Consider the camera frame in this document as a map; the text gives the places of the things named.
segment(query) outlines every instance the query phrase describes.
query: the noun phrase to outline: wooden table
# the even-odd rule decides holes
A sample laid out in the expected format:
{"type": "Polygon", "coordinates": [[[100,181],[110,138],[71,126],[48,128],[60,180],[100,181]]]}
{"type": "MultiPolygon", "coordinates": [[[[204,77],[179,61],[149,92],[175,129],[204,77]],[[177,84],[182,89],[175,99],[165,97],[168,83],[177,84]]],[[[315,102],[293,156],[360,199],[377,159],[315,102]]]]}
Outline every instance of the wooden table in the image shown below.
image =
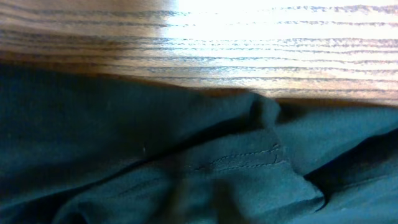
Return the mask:
{"type": "Polygon", "coordinates": [[[0,61],[398,105],[398,1],[0,0],[0,61]]]}

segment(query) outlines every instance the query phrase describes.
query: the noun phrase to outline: garment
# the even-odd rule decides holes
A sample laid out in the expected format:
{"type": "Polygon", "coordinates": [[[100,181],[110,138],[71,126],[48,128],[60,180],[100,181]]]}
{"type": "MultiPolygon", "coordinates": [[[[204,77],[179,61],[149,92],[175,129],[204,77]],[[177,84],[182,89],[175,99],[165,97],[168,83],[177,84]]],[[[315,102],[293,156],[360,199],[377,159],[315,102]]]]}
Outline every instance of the garment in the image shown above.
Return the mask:
{"type": "Polygon", "coordinates": [[[398,223],[398,110],[0,65],[1,223],[398,223]]]}

